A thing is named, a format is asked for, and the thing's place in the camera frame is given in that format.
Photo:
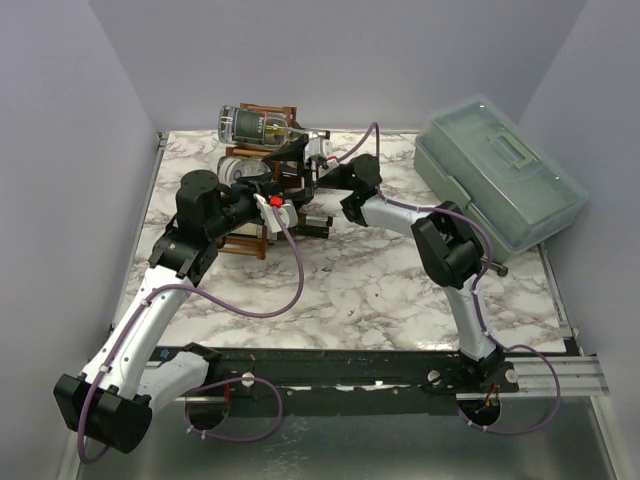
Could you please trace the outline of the clear wine bottle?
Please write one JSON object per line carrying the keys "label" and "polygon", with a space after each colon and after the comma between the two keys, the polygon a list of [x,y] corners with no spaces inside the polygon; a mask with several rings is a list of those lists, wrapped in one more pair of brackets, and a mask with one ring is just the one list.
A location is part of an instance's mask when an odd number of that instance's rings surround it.
{"label": "clear wine bottle", "polygon": [[234,184],[239,178],[260,176],[271,169],[260,158],[223,156],[217,164],[219,181],[227,186]]}

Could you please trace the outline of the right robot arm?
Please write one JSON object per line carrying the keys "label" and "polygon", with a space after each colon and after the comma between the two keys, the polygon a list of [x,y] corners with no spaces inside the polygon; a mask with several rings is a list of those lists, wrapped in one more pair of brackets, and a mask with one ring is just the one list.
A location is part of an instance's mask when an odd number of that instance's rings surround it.
{"label": "right robot arm", "polygon": [[378,156],[361,154],[331,167],[328,156],[311,153],[311,143],[303,136],[262,162],[270,169],[278,163],[296,164],[303,189],[292,197],[294,202],[308,200],[316,187],[348,191],[341,201],[348,221],[414,240],[425,273],[443,289],[450,304],[459,336],[461,382],[471,391],[485,390],[496,380],[505,358],[504,347],[489,329],[479,289],[487,271],[482,258],[492,256],[487,235],[453,202],[420,206],[385,196]]}

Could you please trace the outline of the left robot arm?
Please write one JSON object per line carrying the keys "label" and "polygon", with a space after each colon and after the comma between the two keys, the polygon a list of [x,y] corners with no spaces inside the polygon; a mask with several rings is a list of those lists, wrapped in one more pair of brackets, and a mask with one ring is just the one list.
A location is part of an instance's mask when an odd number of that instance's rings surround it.
{"label": "left robot arm", "polygon": [[176,213],[153,246],[149,266],[133,303],[96,355],[76,376],[64,374],[54,398],[67,427],[77,434],[81,462],[87,440],[104,450],[134,450],[155,413],[181,395],[214,393],[222,380],[217,353],[188,345],[157,369],[147,371],[159,340],[190,295],[223,302],[198,285],[218,254],[221,241],[237,228],[257,222],[288,233],[297,222],[271,174],[242,178],[226,186],[210,170],[185,174],[176,193]]}

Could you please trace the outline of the clear bottle dark label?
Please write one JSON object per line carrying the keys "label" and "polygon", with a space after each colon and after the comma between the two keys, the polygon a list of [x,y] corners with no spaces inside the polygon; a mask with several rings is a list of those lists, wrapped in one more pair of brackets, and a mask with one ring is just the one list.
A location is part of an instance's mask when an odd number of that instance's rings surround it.
{"label": "clear bottle dark label", "polygon": [[275,151],[303,135],[329,140],[328,130],[303,128],[296,107],[243,103],[224,105],[218,118],[219,140],[228,145]]}

